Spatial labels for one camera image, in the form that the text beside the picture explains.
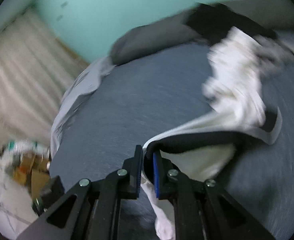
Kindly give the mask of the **white black-collared polo shirt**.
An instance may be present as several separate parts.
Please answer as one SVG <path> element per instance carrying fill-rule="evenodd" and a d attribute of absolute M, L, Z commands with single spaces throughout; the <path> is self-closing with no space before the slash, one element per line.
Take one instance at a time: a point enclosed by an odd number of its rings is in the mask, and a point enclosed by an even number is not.
<path fill-rule="evenodd" d="M 152 145 L 179 135 L 184 141 L 206 132 L 242 132 L 273 144 L 281 130 L 282 116 L 268 118 L 262 100 L 264 77 L 282 68 L 283 47 L 263 36 L 250 37 L 231 28 L 226 38 L 211 47 L 208 61 L 212 75 L 203 83 L 202 93 L 210 100 L 211 112 L 156 135 L 144 144 L 143 190 L 152 205 L 155 231 L 160 239 L 175 239 L 173 206 L 156 198 Z"/>

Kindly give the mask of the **cardboard box clutter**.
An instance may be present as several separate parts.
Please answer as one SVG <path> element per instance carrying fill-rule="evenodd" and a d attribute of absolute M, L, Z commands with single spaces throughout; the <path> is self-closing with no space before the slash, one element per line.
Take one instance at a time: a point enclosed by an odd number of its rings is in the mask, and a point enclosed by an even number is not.
<path fill-rule="evenodd" d="M 37 141 L 11 140 L 0 148 L 0 169 L 28 189 L 33 199 L 50 180 L 50 149 Z"/>

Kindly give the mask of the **blue patterned bed sheet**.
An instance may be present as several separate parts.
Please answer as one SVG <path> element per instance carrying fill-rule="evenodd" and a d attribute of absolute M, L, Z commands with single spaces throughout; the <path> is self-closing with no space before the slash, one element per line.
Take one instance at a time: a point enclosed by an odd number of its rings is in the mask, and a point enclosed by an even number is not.
<path fill-rule="evenodd" d="M 135 147 L 210 111 L 202 84 L 211 75 L 208 47 L 183 44 L 118 66 L 80 105 L 63 129 L 50 165 L 66 190 L 82 178 L 105 178 L 133 156 Z M 294 234 L 294 63 L 263 81 L 263 101 L 283 116 L 273 145 L 206 150 L 228 158 L 217 176 L 236 201 L 277 239 Z"/>

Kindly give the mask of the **light grey blanket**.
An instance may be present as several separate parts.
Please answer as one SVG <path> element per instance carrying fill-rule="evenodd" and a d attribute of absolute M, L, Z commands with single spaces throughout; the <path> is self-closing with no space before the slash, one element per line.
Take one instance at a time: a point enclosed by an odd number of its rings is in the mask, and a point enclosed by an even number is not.
<path fill-rule="evenodd" d="M 67 89 L 50 131 L 50 156 L 54 158 L 62 141 L 63 130 L 71 124 L 79 107 L 100 87 L 116 65 L 109 56 L 91 63 Z"/>

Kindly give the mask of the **beige curtain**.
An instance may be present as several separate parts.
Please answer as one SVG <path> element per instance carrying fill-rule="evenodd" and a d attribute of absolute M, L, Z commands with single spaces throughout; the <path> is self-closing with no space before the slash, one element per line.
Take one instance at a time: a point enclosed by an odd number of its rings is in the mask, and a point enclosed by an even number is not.
<path fill-rule="evenodd" d="M 12 20 L 0 33 L 0 147 L 19 139 L 48 145 L 62 97 L 86 67 L 33 9 Z"/>

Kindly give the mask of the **black garment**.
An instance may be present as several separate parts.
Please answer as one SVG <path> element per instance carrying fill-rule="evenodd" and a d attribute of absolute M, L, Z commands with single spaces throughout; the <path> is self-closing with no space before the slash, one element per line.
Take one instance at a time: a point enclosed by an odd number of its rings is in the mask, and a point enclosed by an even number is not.
<path fill-rule="evenodd" d="M 213 46 L 226 38 L 233 27 L 240 29 L 250 37 L 261 35 L 276 39 L 277 34 L 261 26 L 250 18 L 237 14 L 221 3 L 208 5 L 200 3 L 193 9 L 186 20 L 186 25 L 196 31 L 203 39 Z"/>

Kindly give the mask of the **dark grey long pillow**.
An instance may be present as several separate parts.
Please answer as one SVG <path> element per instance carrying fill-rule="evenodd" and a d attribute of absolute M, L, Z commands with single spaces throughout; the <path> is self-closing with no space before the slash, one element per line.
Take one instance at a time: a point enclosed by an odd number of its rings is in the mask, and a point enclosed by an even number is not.
<path fill-rule="evenodd" d="M 221 3 L 265 28 L 294 31 L 294 4 L 291 0 L 225 0 Z M 199 38 L 185 25 L 191 11 L 187 9 L 128 31 L 110 49 L 113 64 L 125 64 Z"/>

